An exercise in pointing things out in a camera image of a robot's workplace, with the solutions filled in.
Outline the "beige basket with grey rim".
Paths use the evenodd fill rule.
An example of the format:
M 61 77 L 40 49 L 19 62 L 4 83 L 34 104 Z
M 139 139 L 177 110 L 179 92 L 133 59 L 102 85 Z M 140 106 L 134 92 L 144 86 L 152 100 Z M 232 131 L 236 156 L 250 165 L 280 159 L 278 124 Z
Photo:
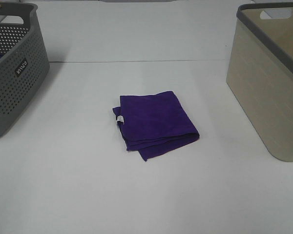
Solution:
M 293 2 L 243 4 L 226 82 L 269 153 L 293 162 Z

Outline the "purple towel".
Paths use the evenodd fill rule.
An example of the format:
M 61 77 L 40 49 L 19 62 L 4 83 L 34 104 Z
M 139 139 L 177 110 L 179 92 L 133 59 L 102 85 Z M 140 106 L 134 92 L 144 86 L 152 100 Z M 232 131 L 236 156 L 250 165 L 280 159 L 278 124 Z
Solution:
M 196 127 L 173 91 L 146 96 L 120 96 L 112 109 L 127 151 L 144 161 L 197 141 Z

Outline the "grey perforated plastic basket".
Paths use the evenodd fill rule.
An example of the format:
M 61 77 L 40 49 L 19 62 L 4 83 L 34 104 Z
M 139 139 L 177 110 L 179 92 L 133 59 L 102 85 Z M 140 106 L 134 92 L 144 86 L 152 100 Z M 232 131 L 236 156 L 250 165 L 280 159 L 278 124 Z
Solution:
M 0 1 L 0 16 L 23 20 L 0 22 L 0 137 L 27 108 L 50 69 L 37 8 L 31 3 Z

